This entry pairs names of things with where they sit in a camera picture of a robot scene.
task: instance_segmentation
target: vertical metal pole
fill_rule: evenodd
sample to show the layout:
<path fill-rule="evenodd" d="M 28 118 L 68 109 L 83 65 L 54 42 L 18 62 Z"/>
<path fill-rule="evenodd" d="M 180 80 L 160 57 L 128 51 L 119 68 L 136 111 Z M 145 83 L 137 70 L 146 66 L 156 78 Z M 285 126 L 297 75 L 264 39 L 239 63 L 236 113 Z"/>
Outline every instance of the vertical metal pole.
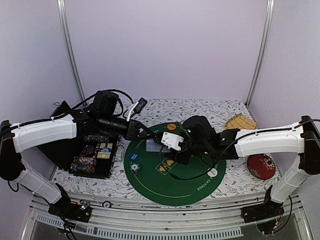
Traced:
<path fill-rule="evenodd" d="M 84 101 L 86 97 L 80 81 L 80 77 L 79 77 L 79 73 L 76 65 L 76 59 L 75 59 L 74 51 L 71 44 L 65 1 L 57 0 L 57 5 L 58 5 L 58 12 L 59 12 L 60 23 L 62 28 L 62 34 L 63 34 L 64 43 L 65 43 L 66 51 L 67 51 L 70 66 L 71 66 L 72 75 L 74 78 L 74 83 L 75 83 L 79 98 L 81 99 L 81 101 Z"/>
<path fill-rule="evenodd" d="M 250 108 L 252 101 L 254 99 L 255 91 L 257 88 L 257 83 L 258 79 L 260 76 L 260 71 L 267 47 L 267 41 L 269 37 L 269 32 L 271 28 L 271 23 L 272 23 L 272 16 L 274 12 L 274 5 L 275 5 L 275 0 L 267 0 L 267 5 L 266 5 L 266 12 L 265 12 L 265 19 L 264 19 L 264 27 L 263 27 L 263 34 L 262 34 L 262 40 L 261 40 L 261 45 L 260 45 L 260 50 L 259 50 L 259 55 L 256 61 L 255 65 L 255 70 L 251 82 L 251 86 L 249 89 L 248 96 L 246 98 L 245 105 Z"/>

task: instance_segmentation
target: floral tablecloth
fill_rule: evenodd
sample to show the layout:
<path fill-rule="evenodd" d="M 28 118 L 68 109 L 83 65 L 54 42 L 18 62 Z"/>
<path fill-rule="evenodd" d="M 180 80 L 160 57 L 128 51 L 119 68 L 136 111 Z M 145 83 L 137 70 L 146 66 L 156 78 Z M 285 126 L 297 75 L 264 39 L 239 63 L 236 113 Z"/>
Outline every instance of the floral tablecloth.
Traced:
<path fill-rule="evenodd" d="M 247 108 L 237 100 L 195 100 L 195 99 L 151 99 L 141 114 L 134 119 L 147 127 L 182 120 L 200 115 L 206 116 L 217 132 L 225 129 L 225 123 L 242 113 L 251 118 Z M 114 166 L 109 179 L 78 177 L 57 169 L 52 181 L 66 191 L 94 196 L 145 200 L 129 183 L 124 171 L 124 155 L 129 142 L 121 139 L 114 158 Z M 274 185 L 280 178 L 278 171 L 268 180 L 254 177 L 247 168 L 246 158 L 227 160 L 224 179 L 219 187 L 207 198 L 226 198 L 246 194 L 256 194 Z"/>

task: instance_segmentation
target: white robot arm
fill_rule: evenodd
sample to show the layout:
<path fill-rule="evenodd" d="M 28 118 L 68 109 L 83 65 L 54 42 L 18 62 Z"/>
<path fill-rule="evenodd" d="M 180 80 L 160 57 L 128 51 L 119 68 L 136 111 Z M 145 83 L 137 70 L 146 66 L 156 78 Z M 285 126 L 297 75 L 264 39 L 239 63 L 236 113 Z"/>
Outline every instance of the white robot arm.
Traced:
<path fill-rule="evenodd" d="M 267 190 L 264 203 L 242 209 L 244 221 L 253 222 L 283 214 L 283 202 L 288 196 L 308 177 L 320 174 L 320 134 L 313 123 L 315 120 L 303 116 L 301 122 L 282 127 L 216 133 L 204 116 L 193 116 L 182 124 L 184 134 L 177 137 L 165 132 L 160 141 L 172 149 L 171 158 L 176 162 L 186 165 L 190 156 L 209 155 L 212 168 L 218 160 L 265 153 L 297 153 L 280 181 Z M 184 181 L 194 178 L 169 175 Z"/>
<path fill-rule="evenodd" d="M 5 120 L 0 126 L 0 178 L 14 181 L 32 193 L 37 193 L 50 205 L 49 213 L 64 219 L 88 222 L 91 215 L 89 203 L 71 203 L 66 191 L 32 169 L 22 159 L 21 152 L 58 140 L 103 134 L 101 131 L 123 136 L 131 141 L 153 137 L 153 132 L 141 122 L 132 119 L 127 121 L 118 117 L 119 114 L 114 114 L 119 101 L 117 94 L 104 90 L 98 91 L 94 96 L 93 103 L 84 110 L 69 109 L 62 115 L 28 123 L 10 124 Z M 139 113 L 146 103 L 141 98 L 131 112 Z M 140 134 L 141 128 L 147 134 Z"/>

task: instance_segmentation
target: circular felt mat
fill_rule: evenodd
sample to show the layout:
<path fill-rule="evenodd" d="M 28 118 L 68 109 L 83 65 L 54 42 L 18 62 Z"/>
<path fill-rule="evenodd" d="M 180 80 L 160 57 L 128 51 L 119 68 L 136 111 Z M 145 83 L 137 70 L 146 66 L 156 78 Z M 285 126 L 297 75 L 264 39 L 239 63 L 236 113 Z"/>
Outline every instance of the circular felt mat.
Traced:
<path fill-rule="evenodd" d="M 172 124 L 172 122 L 158 124 L 150 129 L 154 132 L 179 133 L 179 123 L 173 123 L 177 126 L 175 130 L 168 130 L 168 124 Z M 130 165 L 133 163 L 130 160 L 131 154 L 139 155 L 139 159 L 134 162 L 140 165 L 138 175 L 131 173 Z M 190 158 L 188 165 L 182 165 L 164 155 L 165 153 L 162 153 L 162 162 L 165 167 L 180 178 L 191 178 L 209 169 L 209 166 L 196 156 Z M 204 157 L 203 159 L 207 163 L 211 163 L 210 157 Z M 163 171 L 159 160 L 159 152 L 146 151 L 146 140 L 131 142 L 124 156 L 125 174 L 134 189 L 153 202 L 169 206 L 190 205 L 209 196 L 224 178 L 226 161 L 219 161 L 214 168 L 217 170 L 217 175 L 214 177 L 212 177 L 212 174 L 211 176 L 205 174 L 187 181 L 174 179 Z"/>

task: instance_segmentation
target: white poker chip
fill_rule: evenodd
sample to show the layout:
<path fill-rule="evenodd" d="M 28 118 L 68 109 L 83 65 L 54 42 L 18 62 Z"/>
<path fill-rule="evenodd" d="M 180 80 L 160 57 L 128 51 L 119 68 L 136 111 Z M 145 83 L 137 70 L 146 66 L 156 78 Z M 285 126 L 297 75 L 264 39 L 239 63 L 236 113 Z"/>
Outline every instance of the white poker chip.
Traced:
<path fill-rule="evenodd" d="M 218 170 L 215 169 L 215 168 L 212 168 L 207 174 L 208 174 L 209 177 L 214 178 L 214 177 L 216 177 L 218 175 Z"/>

